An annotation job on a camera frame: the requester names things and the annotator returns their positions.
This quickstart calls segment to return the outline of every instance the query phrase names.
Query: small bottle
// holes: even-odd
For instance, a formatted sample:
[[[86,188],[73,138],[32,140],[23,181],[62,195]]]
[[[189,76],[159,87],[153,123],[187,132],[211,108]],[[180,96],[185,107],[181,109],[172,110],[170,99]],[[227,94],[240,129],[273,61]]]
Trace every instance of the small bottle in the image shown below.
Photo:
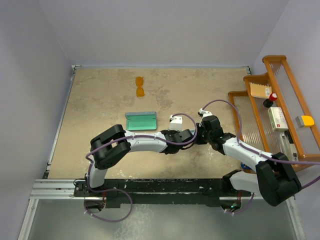
[[[269,99],[264,100],[263,106],[265,106],[266,108],[270,108],[274,104],[274,101],[277,99],[277,94],[273,92],[270,94]]]

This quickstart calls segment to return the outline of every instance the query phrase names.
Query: wooden frame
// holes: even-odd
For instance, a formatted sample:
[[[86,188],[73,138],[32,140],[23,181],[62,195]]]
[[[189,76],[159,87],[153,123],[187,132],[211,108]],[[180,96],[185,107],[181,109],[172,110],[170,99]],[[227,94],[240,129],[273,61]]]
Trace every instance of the wooden frame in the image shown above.
[[[264,127],[263,127],[263,124],[262,124],[262,121],[260,118],[260,114],[258,111],[258,107],[257,107],[256,101],[255,101],[255,98],[252,97],[250,94],[250,83],[257,83],[257,84],[262,84],[262,85],[270,84],[272,87],[272,91],[277,94],[276,104],[282,108],[285,120],[287,122],[288,128],[290,130],[290,133],[291,133],[291,136],[292,136],[292,139],[294,142],[294,145],[295,145],[297,153],[298,153],[299,160],[300,161],[320,162],[320,154],[306,154],[305,153],[304,148],[303,148],[301,141],[299,139],[298,133],[295,129],[294,122],[291,119],[288,107],[285,103],[284,97],[283,97],[281,90],[280,90],[280,87],[277,83],[277,79],[276,79],[276,76],[274,73],[277,71],[277,69],[272,68],[272,64],[279,64],[279,66],[281,66],[281,65],[283,66],[283,68],[288,76],[288,79],[290,80],[290,83],[292,85],[292,88],[295,92],[295,95],[298,99],[298,102],[301,106],[303,113],[305,115],[312,116],[310,113],[310,110],[307,106],[307,103],[306,103],[306,101],[300,91],[300,88],[297,84],[297,81],[296,81],[296,79],[295,79],[295,77],[289,67],[289,64],[287,62],[287,57],[284,55],[268,55],[268,56],[265,56],[262,59],[262,61],[265,65],[267,72],[265,74],[261,74],[261,75],[247,75],[247,76],[245,76],[243,78],[243,80],[245,82],[245,86],[246,86],[247,91],[229,92],[228,95],[229,95],[230,101],[232,102],[232,104],[235,104],[234,96],[248,96],[249,97],[251,105],[252,105],[252,109],[253,109],[253,112],[255,115],[256,123],[257,123],[258,129],[259,129],[259,133],[261,136],[264,150],[266,152],[270,152],[270,147],[269,147],[268,140],[267,140],[267,137],[266,137],[266,134],[264,131]],[[239,124],[237,113],[235,110],[232,110],[232,111],[233,111],[236,129],[237,129],[237,131],[239,131],[240,124]],[[316,144],[320,148],[320,133],[319,133],[318,127],[316,125],[313,125],[310,129],[312,131],[312,134],[314,136],[314,140],[316,141]],[[296,172],[303,170],[303,169],[306,169],[310,166],[311,165],[297,165],[297,164],[293,165],[294,170]]]

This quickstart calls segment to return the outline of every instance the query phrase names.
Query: beige floor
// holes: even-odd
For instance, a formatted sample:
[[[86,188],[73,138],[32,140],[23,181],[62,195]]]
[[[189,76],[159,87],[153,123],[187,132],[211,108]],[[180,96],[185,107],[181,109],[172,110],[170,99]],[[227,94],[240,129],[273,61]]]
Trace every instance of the beige floor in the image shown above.
[[[126,126],[126,112],[156,111],[157,131],[167,129],[169,116],[197,112],[207,102],[228,100],[229,91],[244,90],[244,68],[78,69],[53,155],[49,178],[83,178],[88,169],[90,140],[115,124]],[[135,77],[144,76],[144,97],[136,97]],[[225,132],[235,133],[231,107],[213,103]],[[193,124],[183,118],[183,128]],[[195,145],[177,154],[127,154],[106,178],[221,178],[240,167],[209,145]]]

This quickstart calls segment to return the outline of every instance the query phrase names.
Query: red bottle cap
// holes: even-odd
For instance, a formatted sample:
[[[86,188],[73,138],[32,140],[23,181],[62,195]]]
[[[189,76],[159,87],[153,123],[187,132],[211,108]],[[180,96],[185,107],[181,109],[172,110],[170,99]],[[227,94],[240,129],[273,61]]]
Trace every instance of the red bottle cap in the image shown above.
[[[278,98],[277,98],[277,94],[275,94],[274,92],[270,94],[269,100],[270,100],[271,102],[274,102],[274,101],[277,100],[277,99],[278,99]]]

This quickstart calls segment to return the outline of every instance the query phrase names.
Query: yellow sponge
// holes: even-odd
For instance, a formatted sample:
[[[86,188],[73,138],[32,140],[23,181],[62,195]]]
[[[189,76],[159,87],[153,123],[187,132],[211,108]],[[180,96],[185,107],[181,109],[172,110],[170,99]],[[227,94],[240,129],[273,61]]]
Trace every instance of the yellow sponge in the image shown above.
[[[311,116],[297,116],[295,120],[300,128],[307,128],[315,125],[315,121]]]

